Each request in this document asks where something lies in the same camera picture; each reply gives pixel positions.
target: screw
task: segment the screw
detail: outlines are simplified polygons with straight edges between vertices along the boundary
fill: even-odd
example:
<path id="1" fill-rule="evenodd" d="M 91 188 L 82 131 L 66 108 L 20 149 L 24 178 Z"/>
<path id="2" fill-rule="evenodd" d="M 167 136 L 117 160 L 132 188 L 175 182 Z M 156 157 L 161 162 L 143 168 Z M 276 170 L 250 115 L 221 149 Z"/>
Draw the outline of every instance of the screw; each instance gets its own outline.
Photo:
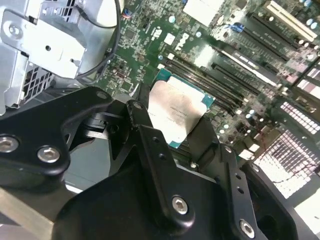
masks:
<path id="1" fill-rule="evenodd" d="M 0 137 L 0 153 L 11 153 L 19 146 L 19 142 L 11 136 Z"/>
<path id="2" fill-rule="evenodd" d="M 197 31 L 197 32 L 195 33 L 195 36 L 196 36 L 197 38 L 200 38 L 200 37 L 202 36 L 202 33 L 201 33 L 200 31 Z"/>
<path id="3" fill-rule="evenodd" d="M 197 164 L 195 164 L 194 162 L 192 162 L 192 163 L 190 164 L 190 167 L 191 167 L 192 169 L 195 169 L 195 168 L 197 167 Z"/>
<path id="4" fill-rule="evenodd" d="M 17 36 L 17 35 L 20 34 L 20 31 L 21 31 L 20 28 L 17 27 L 17 26 L 11 25 L 11 26 L 9 27 L 9 32 L 10 32 L 12 35 Z"/>
<path id="5" fill-rule="evenodd" d="M 141 106 L 140 103 L 137 102 L 137 101 L 135 101 L 135 102 L 133 103 L 133 106 L 135 106 L 137 109 L 142 109 L 142 106 Z"/>
<path id="6" fill-rule="evenodd" d="M 185 200 L 183 200 L 179 196 L 175 196 L 172 199 L 172 206 L 173 206 L 174 210 L 176 210 L 181 215 L 185 215 L 188 212 L 187 203 L 185 202 Z"/>
<path id="7" fill-rule="evenodd" d="M 253 170 L 255 170 L 257 173 L 259 172 L 259 168 L 258 168 L 257 165 L 252 164 L 252 168 L 253 168 Z"/>
<path id="8" fill-rule="evenodd" d="M 252 228 L 252 226 L 250 226 L 250 224 L 247 223 L 247 221 L 243 219 L 240 220 L 240 228 L 244 232 L 244 234 L 247 235 L 250 239 L 255 238 L 255 231 Z"/>
<path id="9" fill-rule="evenodd" d="M 45 146 L 38 151 L 37 156 L 41 161 L 52 164 L 60 158 L 60 153 L 53 147 Z"/>
<path id="10" fill-rule="evenodd" d="M 231 150 L 231 148 L 230 148 L 230 147 L 228 147 L 228 146 L 224 146 L 224 148 L 225 148 L 225 150 L 227 150 L 229 153 L 232 153 L 232 150 Z"/>

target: perforated metal panel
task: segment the perforated metal panel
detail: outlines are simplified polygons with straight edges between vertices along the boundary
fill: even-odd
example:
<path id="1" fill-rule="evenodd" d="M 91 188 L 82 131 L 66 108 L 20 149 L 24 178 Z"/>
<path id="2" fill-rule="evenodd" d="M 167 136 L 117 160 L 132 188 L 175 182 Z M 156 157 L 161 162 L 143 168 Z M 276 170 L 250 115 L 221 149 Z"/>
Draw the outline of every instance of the perforated metal panel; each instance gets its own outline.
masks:
<path id="1" fill-rule="evenodd" d="M 41 5 L 39 18 L 47 18 L 48 16 L 61 16 L 68 22 L 72 14 L 76 0 L 45 0 Z M 24 79 L 23 99 L 17 107 L 27 103 L 34 97 L 39 95 L 43 90 L 50 86 L 54 75 L 37 65 L 32 65 Z"/>
<path id="2" fill-rule="evenodd" d="M 28 71 L 23 84 L 24 97 L 20 105 L 27 103 L 48 88 L 53 77 L 51 72 L 47 72 L 38 66 Z"/>
<path id="3" fill-rule="evenodd" d="M 310 181 L 320 159 L 286 130 L 255 163 L 287 199 Z"/>

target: capacitor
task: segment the capacitor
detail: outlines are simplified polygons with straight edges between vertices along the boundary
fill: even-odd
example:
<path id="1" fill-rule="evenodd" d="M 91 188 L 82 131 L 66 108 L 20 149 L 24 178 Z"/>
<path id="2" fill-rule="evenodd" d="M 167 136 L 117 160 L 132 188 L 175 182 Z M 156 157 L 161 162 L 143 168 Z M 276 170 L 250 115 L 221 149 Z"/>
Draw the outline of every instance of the capacitor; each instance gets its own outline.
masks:
<path id="1" fill-rule="evenodd" d="M 318 44 L 314 44 L 314 43 L 310 43 L 309 44 L 309 48 L 311 48 L 313 50 L 318 50 L 319 49 L 319 45 Z"/>
<path id="2" fill-rule="evenodd" d="M 310 54 L 308 54 L 307 56 L 306 56 L 306 59 L 308 59 L 309 61 L 312 61 L 313 59 L 314 59 L 314 55 L 312 54 L 312 53 L 310 53 Z"/>
<path id="3" fill-rule="evenodd" d="M 305 43 L 305 40 L 301 39 L 301 38 L 295 38 L 295 41 L 299 44 L 299 45 L 302 45 Z"/>
<path id="4" fill-rule="evenodd" d="M 313 20 L 312 18 L 309 18 L 309 19 L 305 22 L 305 24 L 306 24 L 307 26 L 310 26 L 313 22 L 314 22 L 314 20 Z"/>
<path id="5" fill-rule="evenodd" d="M 256 126 L 256 121 L 252 117 L 248 118 L 247 121 L 252 127 Z"/>
<path id="6" fill-rule="evenodd" d="M 311 4 L 312 4 L 312 1 L 311 1 L 311 0 L 305 0 L 304 3 L 303 3 L 303 5 L 304 5 L 305 7 L 310 7 Z"/>
<path id="7" fill-rule="evenodd" d="M 268 22 L 272 22 L 273 20 L 275 20 L 275 17 L 274 16 L 267 16 L 265 18 Z"/>
<path id="8" fill-rule="evenodd" d="M 316 29 L 316 27 L 318 26 L 318 23 L 317 22 L 314 22 L 310 25 L 310 28 L 311 29 Z"/>

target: mounting hole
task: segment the mounting hole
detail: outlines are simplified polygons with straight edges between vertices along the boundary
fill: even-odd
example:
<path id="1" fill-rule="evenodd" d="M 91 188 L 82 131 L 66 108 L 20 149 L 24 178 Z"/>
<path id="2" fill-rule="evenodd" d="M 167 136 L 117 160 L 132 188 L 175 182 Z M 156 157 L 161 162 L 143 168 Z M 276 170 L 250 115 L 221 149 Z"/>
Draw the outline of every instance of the mounting hole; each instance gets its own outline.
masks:
<path id="1" fill-rule="evenodd" d="M 160 140 L 156 137 L 156 136 L 154 136 L 153 138 L 152 138 L 152 140 L 155 142 L 155 143 L 160 143 Z"/>
<path id="2" fill-rule="evenodd" d="M 119 130 L 119 126 L 115 125 L 115 124 L 114 125 L 110 125 L 107 128 L 107 131 L 108 131 L 109 134 L 115 134 L 116 132 L 118 132 L 118 130 Z"/>
<path id="3" fill-rule="evenodd" d="M 108 98 L 107 94 L 105 92 L 103 92 L 103 91 L 97 91 L 96 95 L 101 99 L 107 99 Z"/>
<path id="4" fill-rule="evenodd" d="M 235 177 L 236 177 L 237 179 L 241 180 L 241 177 L 240 177 L 240 175 L 239 175 L 238 173 L 235 174 Z"/>
<path id="5" fill-rule="evenodd" d="M 159 158 L 160 158 L 161 160 L 166 160 L 166 159 L 167 159 L 167 158 L 166 158 L 166 155 L 164 155 L 164 154 L 162 154 L 162 153 L 159 154 Z"/>
<path id="6" fill-rule="evenodd" d="M 238 189 L 239 193 L 245 194 L 245 192 L 240 187 L 237 186 L 236 189 Z"/>

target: pcie slot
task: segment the pcie slot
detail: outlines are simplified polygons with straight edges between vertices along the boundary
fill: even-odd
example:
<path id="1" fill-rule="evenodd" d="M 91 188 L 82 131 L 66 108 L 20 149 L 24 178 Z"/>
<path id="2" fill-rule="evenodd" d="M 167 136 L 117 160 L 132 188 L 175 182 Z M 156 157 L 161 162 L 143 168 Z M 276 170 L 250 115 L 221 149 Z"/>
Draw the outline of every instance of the pcie slot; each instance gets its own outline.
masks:
<path id="1" fill-rule="evenodd" d="M 293 30 L 306 40 L 313 42 L 317 38 L 317 34 L 315 34 L 308 27 L 303 25 L 300 21 L 298 21 L 294 16 L 292 16 L 289 12 L 283 9 L 275 1 L 267 1 L 264 5 L 264 8 L 269 13 L 274 15 L 277 19 L 282 21 L 287 27 L 289 27 L 291 30 Z"/>
<path id="2" fill-rule="evenodd" d="M 171 64 L 172 66 L 182 70 L 180 71 L 180 74 L 183 75 L 182 78 L 193 79 L 195 82 L 198 83 L 198 85 L 201 86 L 200 87 L 201 89 L 203 89 L 203 87 L 206 87 L 206 89 L 209 89 L 211 93 L 214 93 L 213 94 L 214 97 L 217 97 L 219 95 L 221 99 L 224 99 L 225 102 L 227 102 L 229 105 L 234 107 L 235 106 L 240 107 L 242 105 L 243 99 L 238 99 L 234 95 L 232 95 L 232 93 L 226 91 L 225 89 L 221 89 L 217 87 L 217 85 L 214 85 L 213 82 L 208 81 L 206 78 L 197 74 L 192 69 L 185 66 L 184 64 L 181 64 L 176 60 L 170 60 L 168 58 L 165 58 L 165 66 L 167 66 L 168 64 Z"/>
<path id="3" fill-rule="evenodd" d="M 253 40 L 255 40 L 256 42 L 254 44 L 256 44 L 259 48 L 261 49 L 266 49 L 269 51 L 269 53 L 274 57 L 277 58 L 278 60 L 282 61 L 283 63 L 287 63 L 290 58 L 287 57 L 286 55 L 282 54 L 281 52 L 279 52 L 278 50 L 276 50 L 275 48 L 273 48 L 270 45 L 267 45 L 262 39 L 260 39 L 259 37 L 257 37 L 252 31 L 248 30 L 248 29 L 244 29 L 242 32 L 243 35 L 249 36 L 250 38 L 252 38 Z"/>
<path id="4" fill-rule="evenodd" d="M 236 109 L 236 104 L 234 102 L 230 102 L 229 99 L 227 99 L 225 96 L 219 95 L 214 89 L 207 86 L 206 84 L 201 83 L 201 81 L 195 80 L 194 78 L 190 77 L 190 74 L 186 73 L 183 69 L 178 68 L 177 66 L 173 65 L 172 62 L 166 61 L 166 69 L 168 69 L 173 74 L 176 74 L 177 76 L 186 79 L 191 84 L 195 85 L 196 87 L 204 90 L 208 94 L 214 96 L 216 99 L 214 101 L 214 104 L 219 106 L 221 109 L 224 109 L 229 114 L 233 115 L 233 109 Z"/>
<path id="5" fill-rule="evenodd" d="M 225 70 L 224 68 L 218 66 L 218 65 L 212 65 L 212 68 L 216 71 L 219 71 L 220 73 L 226 75 L 228 78 L 232 79 L 233 81 L 235 81 L 237 84 L 241 85 L 244 89 L 248 90 L 250 93 L 258 96 L 260 94 L 260 91 L 255 89 L 253 86 L 251 86 L 250 84 L 242 81 L 241 79 L 237 78 L 236 76 L 234 76 L 233 74 L 231 74 L 230 72 L 228 72 L 227 70 Z"/>
<path id="6" fill-rule="evenodd" d="M 267 21 L 265 21 L 263 18 L 258 17 L 255 13 L 249 15 L 249 20 L 253 23 L 256 23 L 261 28 L 264 28 L 264 31 L 266 33 L 268 32 L 266 29 L 268 29 L 271 33 L 276 35 L 283 44 L 286 44 L 295 50 L 298 50 L 301 47 L 299 44 L 295 43 L 294 39 L 290 39 L 289 37 L 285 36 L 279 30 L 277 30 L 276 27 L 271 27 Z"/>

